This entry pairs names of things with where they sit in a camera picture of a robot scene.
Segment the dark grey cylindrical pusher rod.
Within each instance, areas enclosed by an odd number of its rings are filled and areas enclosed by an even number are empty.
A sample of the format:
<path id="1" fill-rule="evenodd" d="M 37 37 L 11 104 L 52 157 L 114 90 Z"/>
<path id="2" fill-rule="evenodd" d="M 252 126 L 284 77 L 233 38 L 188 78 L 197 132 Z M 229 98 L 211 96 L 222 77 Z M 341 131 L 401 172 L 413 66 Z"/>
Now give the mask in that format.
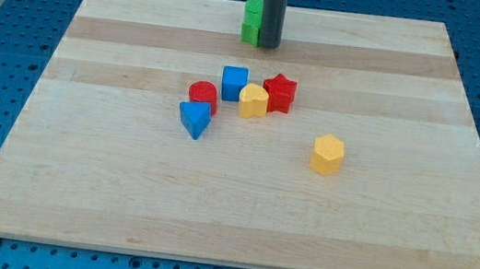
<path id="1" fill-rule="evenodd" d="M 263 0 L 259 46 L 273 50 L 282 39 L 287 0 Z"/>

